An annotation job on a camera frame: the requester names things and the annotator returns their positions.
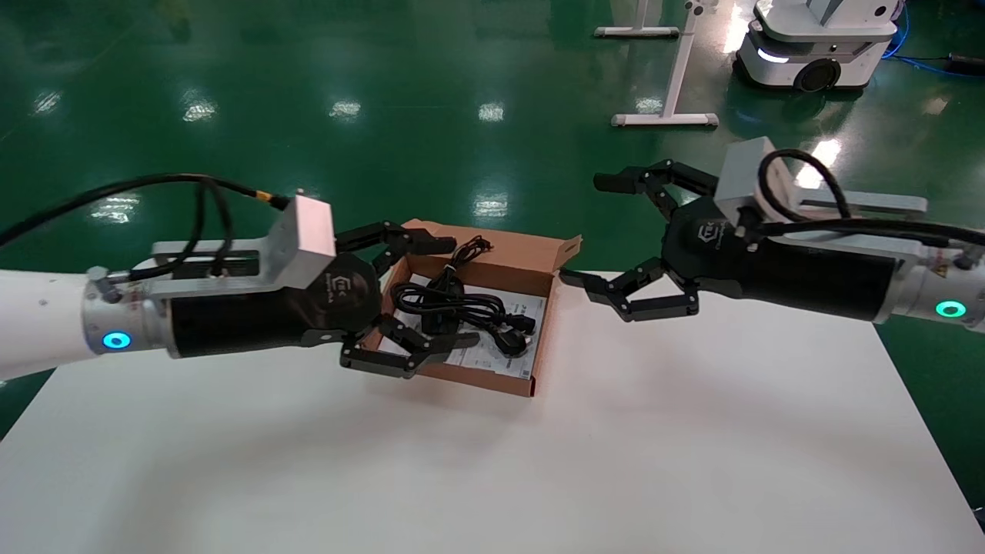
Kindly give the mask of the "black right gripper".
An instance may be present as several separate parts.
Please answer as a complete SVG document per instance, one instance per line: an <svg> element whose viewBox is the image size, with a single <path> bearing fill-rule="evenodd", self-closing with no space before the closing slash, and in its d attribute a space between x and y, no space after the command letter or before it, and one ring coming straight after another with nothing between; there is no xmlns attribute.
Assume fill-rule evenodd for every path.
<svg viewBox="0 0 985 554"><path fill-rule="evenodd" d="M615 279L560 268L559 279L581 288L591 302L611 306L625 322L687 318L700 311L699 289L731 299L756 299L840 318L876 320L896 263L857 255L762 241L750 252L711 199L679 206L668 187L699 197L716 192L719 179L674 160L650 167L595 173L598 192L643 194L669 221L662 258L651 257ZM679 295L630 299L669 274Z"/></svg>

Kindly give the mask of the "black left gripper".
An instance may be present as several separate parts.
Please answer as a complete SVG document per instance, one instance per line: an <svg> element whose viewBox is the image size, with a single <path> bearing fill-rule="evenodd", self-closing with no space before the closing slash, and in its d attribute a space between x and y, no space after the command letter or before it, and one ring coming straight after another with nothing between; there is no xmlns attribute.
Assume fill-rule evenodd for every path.
<svg viewBox="0 0 985 554"><path fill-rule="evenodd" d="M304 289L177 298L170 301L173 351L179 358L341 342L340 365L367 374L411 379L457 349L479 343L475 332L426 336L382 312L380 279L407 255L449 255L453 236L434 236L382 221L335 235L337 252L384 245L366 262L339 255ZM380 352L360 340L374 329L405 351Z"/></svg>

